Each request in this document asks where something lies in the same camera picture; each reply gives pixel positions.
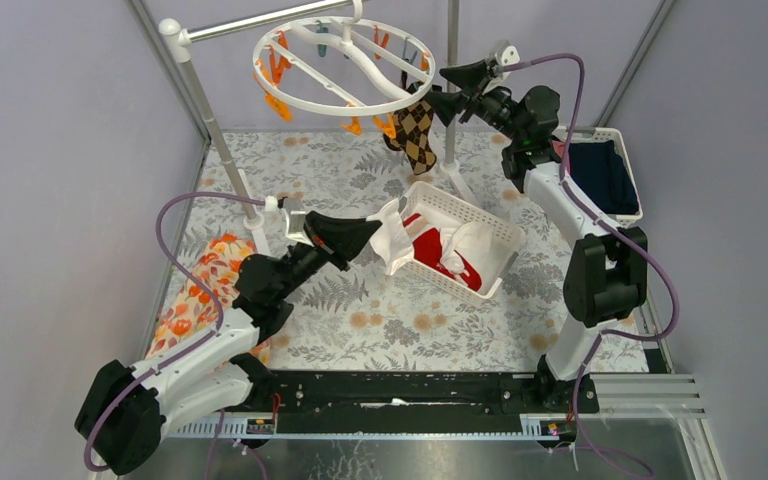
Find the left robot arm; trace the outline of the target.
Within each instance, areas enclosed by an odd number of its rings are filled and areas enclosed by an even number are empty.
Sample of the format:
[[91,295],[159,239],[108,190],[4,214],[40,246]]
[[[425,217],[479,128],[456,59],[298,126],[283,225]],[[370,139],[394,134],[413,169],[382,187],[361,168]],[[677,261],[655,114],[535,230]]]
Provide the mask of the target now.
[[267,404],[269,374],[251,349],[284,326],[297,288],[328,264],[348,269],[383,223],[310,211],[289,214],[287,225],[294,244],[280,257],[246,257],[238,295],[218,307],[212,326],[155,357],[131,365],[112,360],[98,370],[74,422],[89,470],[128,474],[180,427],[227,407]]

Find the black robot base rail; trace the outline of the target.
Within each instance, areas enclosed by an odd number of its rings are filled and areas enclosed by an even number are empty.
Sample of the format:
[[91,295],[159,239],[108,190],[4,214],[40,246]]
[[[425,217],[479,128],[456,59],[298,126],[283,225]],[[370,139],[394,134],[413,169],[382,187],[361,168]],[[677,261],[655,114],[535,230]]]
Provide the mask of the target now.
[[229,410],[276,419],[280,434],[457,435],[520,434],[523,416],[566,421],[600,405],[590,379],[574,392],[531,374],[279,370]]

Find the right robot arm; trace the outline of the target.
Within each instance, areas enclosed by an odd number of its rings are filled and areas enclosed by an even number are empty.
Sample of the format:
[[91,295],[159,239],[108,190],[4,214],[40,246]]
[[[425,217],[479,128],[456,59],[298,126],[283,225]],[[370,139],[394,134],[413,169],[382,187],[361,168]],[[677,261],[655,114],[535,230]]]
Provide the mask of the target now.
[[568,317],[540,361],[547,376],[533,386],[537,405],[557,412],[572,400],[570,381],[586,373],[593,344],[644,303],[648,240],[641,229],[624,229],[599,210],[574,182],[567,157],[557,154],[559,93],[538,85],[516,100],[494,83],[522,66],[490,58],[443,68],[441,77],[455,91],[425,98],[445,125],[477,117],[509,139],[501,154],[504,176],[542,208],[571,246],[563,283]]

